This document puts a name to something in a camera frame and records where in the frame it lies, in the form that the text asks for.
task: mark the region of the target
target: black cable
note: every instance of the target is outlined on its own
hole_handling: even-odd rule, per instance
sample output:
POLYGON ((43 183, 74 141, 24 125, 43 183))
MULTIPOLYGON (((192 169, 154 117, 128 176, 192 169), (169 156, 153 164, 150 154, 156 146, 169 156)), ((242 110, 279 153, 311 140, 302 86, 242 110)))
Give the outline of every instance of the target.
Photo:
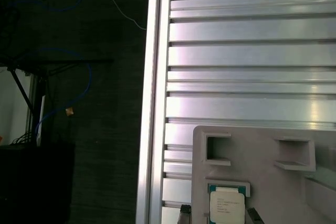
POLYGON ((14 145, 14 144, 23 144, 23 143, 28 143, 31 139, 33 135, 33 132, 26 132, 25 134, 23 134, 22 136, 20 136, 19 138, 17 139, 14 139, 11 143, 11 145, 14 145))

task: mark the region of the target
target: dark carpet floor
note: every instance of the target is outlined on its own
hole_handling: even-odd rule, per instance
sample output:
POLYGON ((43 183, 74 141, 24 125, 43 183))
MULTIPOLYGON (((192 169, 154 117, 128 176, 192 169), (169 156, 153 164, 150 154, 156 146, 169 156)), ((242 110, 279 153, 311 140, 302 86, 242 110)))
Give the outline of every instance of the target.
MULTIPOLYGON (((146 26, 148 0, 115 1, 146 26)), ((76 0, 47 2, 65 7, 76 0)), ((61 111, 44 128, 51 138, 61 136, 76 145, 69 223, 135 223, 146 32, 125 19, 111 0, 83 0, 67 12, 49 12, 26 3, 17 7, 21 19, 11 54, 58 47, 76 51, 83 59, 114 60, 92 64, 90 91, 73 106, 74 115, 67 117, 61 111)), ((73 59, 56 52, 36 57, 73 59)), ((85 65, 50 78, 46 111, 74 98, 87 83, 85 65)))

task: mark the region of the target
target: blue cable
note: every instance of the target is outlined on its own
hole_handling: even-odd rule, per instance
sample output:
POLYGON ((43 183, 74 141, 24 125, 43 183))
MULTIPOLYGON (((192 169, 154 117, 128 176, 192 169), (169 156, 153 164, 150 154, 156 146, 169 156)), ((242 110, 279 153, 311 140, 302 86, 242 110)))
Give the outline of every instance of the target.
MULTIPOLYGON (((62 49, 62 48, 57 48, 57 47, 50 47, 50 48, 40 48, 34 52, 29 52, 27 54, 24 54, 22 55, 18 60, 21 60, 22 58, 25 58, 27 56, 30 56, 30 55, 33 55, 33 54, 36 54, 38 52, 42 52, 42 51, 58 51, 58 52, 64 52, 66 54, 70 54, 70 55, 73 55, 73 56, 76 56, 77 58, 79 58, 80 60, 83 60, 81 58, 81 56, 77 53, 77 52, 74 52, 74 51, 70 51, 70 50, 67 50, 67 49, 62 49)), ((42 119, 41 121, 37 124, 37 126, 35 127, 35 135, 37 136, 37 133, 38 133, 38 128, 39 126, 43 123, 43 121, 45 121, 46 119, 48 119, 50 116, 56 114, 57 112, 61 111, 61 110, 65 110, 69 107, 71 107, 74 103, 78 102, 80 99, 82 99, 89 91, 90 89, 90 86, 91 86, 91 83, 92 83, 92 70, 91 70, 91 66, 90 64, 86 64, 88 69, 89 69, 89 82, 88 82, 88 85, 85 89, 85 91, 83 93, 81 93, 80 95, 78 95, 76 98, 74 98, 73 100, 69 101, 66 105, 62 106, 61 108, 58 108, 58 109, 54 109, 52 111, 50 111, 49 113, 47 113, 42 119)))
POLYGON ((62 9, 59 8, 54 8, 54 7, 49 7, 47 4, 45 4, 42 0, 18 0, 18 1, 14 1, 11 6, 16 6, 17 4, 20 3, 30 3, 30 4, 37 4, 42 6, 44 9, 47 9, 51 12, 65 12, 67 10, 72 10, 75 9, 83 0, 77 0, 76 3, 72 6, 68 6, 62 9))

